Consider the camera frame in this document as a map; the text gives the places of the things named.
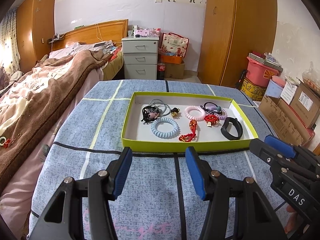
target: red bracelet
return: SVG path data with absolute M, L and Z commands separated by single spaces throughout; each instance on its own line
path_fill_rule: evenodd
M 188 133 L 186 135 L 181 135 L 179 137 L 179 141 L 182 142 L 190 142 L 195 136 L 196 136 L 196 127 L 197 127 L 197 121 L 191 120 L 189 123 L 190 130 L 192 133 Z
M 214 114 L 209 114 L 209 115 L 206 115 L 204 120 L 207 122 L 207 126 L 212 126 L 212 125 L 216 125 L 217 122 L 220 121 L 219 117 L 217 117 L 216 115 Z

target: wardrobe door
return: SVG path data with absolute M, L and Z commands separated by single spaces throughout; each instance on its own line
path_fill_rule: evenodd
M 17 44 L 20 54 L 20 70 L 29 72 L 36 64 L 32 38 L 32 4 L 25 0 L 17 9 Z
M 236 0 L 233 36 L 221 86 L 235 87 L 248 67 L 250 52 L 272 52 L 277 11 L 277 0 Z
M 54 0 L 34 0 L 33 46 L 36 60 L 51 52 L 48 39 L 54 36 Z
M 234 27 L 236 0 L 207 0 L 198 77 L 220 85 Z

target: pink plastic basket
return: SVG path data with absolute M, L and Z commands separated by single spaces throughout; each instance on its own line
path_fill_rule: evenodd
M 266 88 L 272 76 L 276 76 L 279 73 L 278 70 L 267 67 L 250 57 L 247 57 L 247 59 L 249 63 L 246 78 L 257 86 Z

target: orange box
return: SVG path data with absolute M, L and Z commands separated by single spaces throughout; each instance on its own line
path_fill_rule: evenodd
M 179 56 L 161 55 L 161 62 L 163 63 L 181 64 L 182 60 L 183 60 L 183 57 L 179 57 Z

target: white box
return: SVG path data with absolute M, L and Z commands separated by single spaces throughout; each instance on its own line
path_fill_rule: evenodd
M 293 99 L 296 90 L 297 86 L 287 81 L 285 83 L 284 89 L 281 92 L 280 97 L 289 105 Z

